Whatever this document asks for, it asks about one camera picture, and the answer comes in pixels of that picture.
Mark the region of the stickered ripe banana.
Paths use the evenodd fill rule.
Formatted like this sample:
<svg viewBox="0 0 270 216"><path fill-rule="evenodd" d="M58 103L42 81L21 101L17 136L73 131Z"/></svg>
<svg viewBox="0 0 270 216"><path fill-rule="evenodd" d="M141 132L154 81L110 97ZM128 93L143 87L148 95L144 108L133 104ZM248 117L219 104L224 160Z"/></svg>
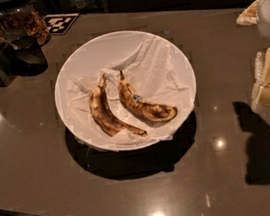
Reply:
<svg viewBox="0 0 270 216"><path fill-rule="evenodd" d="M141 97L120 72L118 83L119 99L132 114L151 122L167 122L177 116L178 108L168 104L149 102Z"/></svg>

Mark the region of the glass jar of nuts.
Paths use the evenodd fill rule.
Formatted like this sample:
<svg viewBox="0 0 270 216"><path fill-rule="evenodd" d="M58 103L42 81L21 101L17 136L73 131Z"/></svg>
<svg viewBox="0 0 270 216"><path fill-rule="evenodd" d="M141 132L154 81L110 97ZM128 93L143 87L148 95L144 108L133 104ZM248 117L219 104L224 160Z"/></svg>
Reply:
<svg viewBox="0 0 270 216"><path fill-rule="evenodd" d="M13 38L27 34L36 38L39 45L50 39L47 24L33 0L0 0L0 25Z"/></svg>

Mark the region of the left spotted ripe banana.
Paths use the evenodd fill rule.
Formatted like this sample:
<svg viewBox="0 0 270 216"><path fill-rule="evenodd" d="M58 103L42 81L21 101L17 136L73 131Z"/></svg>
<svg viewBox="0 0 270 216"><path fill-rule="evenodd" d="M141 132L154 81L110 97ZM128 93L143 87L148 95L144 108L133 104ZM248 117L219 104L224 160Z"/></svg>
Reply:
<svg viewBox="0 0 270 216"><path fill-rule="evenodd" d="M136 126L124 123L112 113L107 100L106 77L102 75L97 86L91 91L89 98L89 108L96 124L106 133L113 137L122 130L128 130L133 134L145 137L147 132Z"/></svg>

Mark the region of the black white fiducial marker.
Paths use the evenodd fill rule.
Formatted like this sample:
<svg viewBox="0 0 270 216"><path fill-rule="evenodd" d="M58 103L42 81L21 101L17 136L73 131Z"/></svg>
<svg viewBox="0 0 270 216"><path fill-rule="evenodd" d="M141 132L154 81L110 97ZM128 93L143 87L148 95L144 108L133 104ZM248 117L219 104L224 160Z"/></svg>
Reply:
<svg viewBox="0 0 270 216"><path fill-rule="evenodd" d="M45 15L44 22L47 24L47 29L50 34L64 35L65 32L72 26L75 20L78 18L78 14L50 14Z"/></svg>

